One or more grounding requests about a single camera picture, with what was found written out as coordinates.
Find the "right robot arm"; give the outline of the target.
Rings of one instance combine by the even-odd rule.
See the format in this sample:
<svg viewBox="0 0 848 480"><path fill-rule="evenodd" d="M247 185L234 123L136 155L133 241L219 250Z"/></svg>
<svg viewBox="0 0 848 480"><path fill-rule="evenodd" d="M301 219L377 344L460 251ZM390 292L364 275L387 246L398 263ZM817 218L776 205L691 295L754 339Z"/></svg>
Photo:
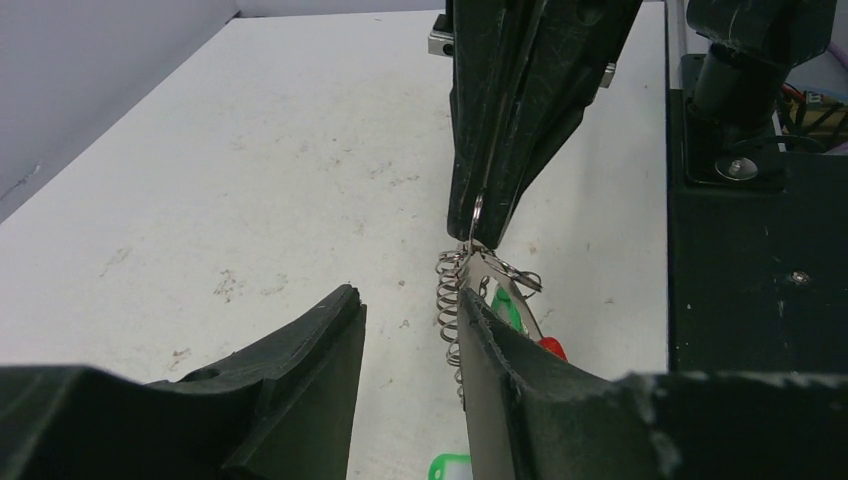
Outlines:
<svg viewBox="0 0 848 480"><path fill-rule="evenodd" d="M529 186L581 124L616 63L637 1L450 1L454 163L448 234L499 246ZM789 72L822 54L832 1L692 1L710 42L697 115L745 139L770 118Z"/></svg>

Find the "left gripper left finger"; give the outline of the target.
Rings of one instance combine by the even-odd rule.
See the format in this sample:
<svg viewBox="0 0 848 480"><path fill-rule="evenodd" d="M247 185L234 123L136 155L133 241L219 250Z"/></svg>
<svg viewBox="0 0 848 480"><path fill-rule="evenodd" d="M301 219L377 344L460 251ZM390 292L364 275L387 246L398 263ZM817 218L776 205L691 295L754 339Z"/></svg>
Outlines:
<svg viewBox="0 0 848 480"><path fill-rule="evenodd" d="M342 479L367 308L342 285L176 382L83 365L1 370L5 479Z"/></svg>

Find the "key with green tag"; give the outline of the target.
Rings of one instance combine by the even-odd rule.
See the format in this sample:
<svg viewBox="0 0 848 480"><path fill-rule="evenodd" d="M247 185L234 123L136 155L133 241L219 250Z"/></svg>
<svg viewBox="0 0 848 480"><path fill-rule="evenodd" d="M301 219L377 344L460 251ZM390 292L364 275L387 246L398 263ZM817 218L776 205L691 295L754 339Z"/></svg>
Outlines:
<svg viewBox="0 0 848 480"><path fill-rule="evenodd" d="M512 297L501 285L497 286L495 295L491 301L491 308L514 330L521 333L527 333L527 329L522 321L520 313L513 303Z"/></svg>
<svg viewBox="0 0 848 480"><path fill-rule="evenodd" d="M472 480L471 458L467 454L442 453L430 463L428 480Z"/></svg>

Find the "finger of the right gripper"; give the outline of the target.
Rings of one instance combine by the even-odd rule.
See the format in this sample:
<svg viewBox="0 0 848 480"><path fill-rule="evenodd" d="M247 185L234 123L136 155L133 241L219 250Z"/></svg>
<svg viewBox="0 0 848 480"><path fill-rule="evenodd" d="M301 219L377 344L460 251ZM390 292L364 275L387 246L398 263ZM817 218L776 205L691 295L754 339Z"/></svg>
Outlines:
<svg viewBox="0 0 848 480"><path fill-rule="evenodd" d="M454 160L447 228L458 240L503 236L498 151L514 96L510 83L536 12L535 1L451 3Z"/></svg>
<svg viewBox="0 0 848 480"><path fill-rule="evenodd" d="M541 1L498 106L475 240L495 249L522 194L580 125L633 26L638 1Z"/></svg>

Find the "metal keyring with red handle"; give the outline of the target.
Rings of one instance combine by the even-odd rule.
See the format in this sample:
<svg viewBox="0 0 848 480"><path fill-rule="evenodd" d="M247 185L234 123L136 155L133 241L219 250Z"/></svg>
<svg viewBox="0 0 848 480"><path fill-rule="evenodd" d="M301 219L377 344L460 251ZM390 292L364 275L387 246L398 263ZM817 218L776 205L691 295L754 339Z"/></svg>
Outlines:
<svg viewBox="0 0 848 480"><path fill-rule="evenodd" d="M464 289L474 291L491 308L497 286L501 285L512 297L527 329L527 333L515 331L532 339L559 358L563 360L567 358L562 344L542 332L536 316L528 305L528 300L542 291L541 277L532 271L517 269L498 257L494 250L474 238L482 215L482 204L483 196L478 195L472 211L469 238L459 242L455 248L441 252L435 265L438 276L435 322L439 326L440 337L448 344L445 354L446 362L454 368L456 393L461 403L464 403L465 399L458 316L459 293Z"/></svg>

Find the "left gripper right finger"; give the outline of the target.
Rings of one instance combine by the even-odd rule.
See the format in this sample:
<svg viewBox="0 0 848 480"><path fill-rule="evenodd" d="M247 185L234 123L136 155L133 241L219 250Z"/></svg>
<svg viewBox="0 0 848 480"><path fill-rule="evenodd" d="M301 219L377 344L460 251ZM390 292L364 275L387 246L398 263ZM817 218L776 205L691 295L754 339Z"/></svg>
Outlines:
<svg viewBox="0 0 848 480"><path fill-rule="evenodd" d="M596 377L459 293L477 479L843 479L847 379L760 372Z"/></svg>

